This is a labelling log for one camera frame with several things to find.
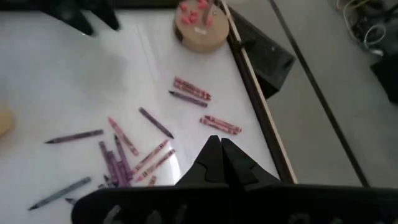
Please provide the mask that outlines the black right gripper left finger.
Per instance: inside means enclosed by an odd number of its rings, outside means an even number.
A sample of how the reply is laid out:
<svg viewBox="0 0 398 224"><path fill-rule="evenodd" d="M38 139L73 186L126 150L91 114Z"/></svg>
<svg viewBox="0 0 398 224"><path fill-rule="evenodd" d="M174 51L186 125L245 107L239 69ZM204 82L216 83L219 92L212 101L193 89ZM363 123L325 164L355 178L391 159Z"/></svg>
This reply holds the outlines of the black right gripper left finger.
<svg viewBox="0 0 398 224"><path fill-rule="evenodd" d="M223 148L210 136L191 168L175 184L94 191L77 201L72 223L207 223L227 214Z"/></svg>

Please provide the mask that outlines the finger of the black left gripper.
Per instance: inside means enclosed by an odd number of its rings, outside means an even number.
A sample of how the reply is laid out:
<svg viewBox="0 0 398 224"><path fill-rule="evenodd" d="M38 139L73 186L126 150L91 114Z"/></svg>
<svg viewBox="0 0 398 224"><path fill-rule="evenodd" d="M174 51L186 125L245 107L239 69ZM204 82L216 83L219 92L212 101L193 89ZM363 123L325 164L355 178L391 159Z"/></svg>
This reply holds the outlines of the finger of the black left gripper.
<svg viewBox="0 0 398 224"><path fill-rule="evenodd" d="M108 0L80 0L79 5L91 11L113 30L119 30L120 25L112 4Z"/></svg>
<svg viewBox="0 0 398 224"><path fill-rule="evenodd" d="M86 35L93 35L93 28L72 0L31 0L36 9L50 15Z"/></svg>

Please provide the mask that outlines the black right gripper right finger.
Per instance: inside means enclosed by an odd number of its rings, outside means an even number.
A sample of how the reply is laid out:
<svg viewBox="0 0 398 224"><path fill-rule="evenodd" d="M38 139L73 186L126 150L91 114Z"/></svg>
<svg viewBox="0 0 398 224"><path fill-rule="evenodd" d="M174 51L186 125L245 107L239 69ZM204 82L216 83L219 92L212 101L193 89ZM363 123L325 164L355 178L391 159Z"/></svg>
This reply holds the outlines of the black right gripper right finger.
<svg viewBox="0 0 398 224"><path fill-rule="evenodd" d="M397 190L288 184L222 140L225 181L235 214L254 223L397 223Z"/></svg>

